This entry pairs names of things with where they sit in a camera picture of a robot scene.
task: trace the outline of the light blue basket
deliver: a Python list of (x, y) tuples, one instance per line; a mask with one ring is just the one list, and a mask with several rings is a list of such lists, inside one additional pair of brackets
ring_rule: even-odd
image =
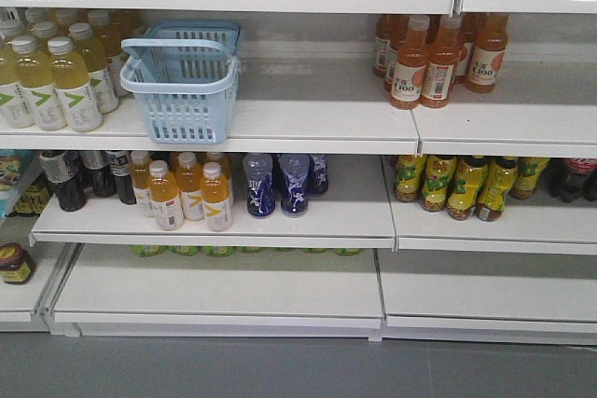
[(151, 140), (226, 140), (238, 88), (239, 39), (233, 22), (163, 21), (146, 38), (122, 41), (131, 54), (120, 73), (122, 87), (139, 103)]

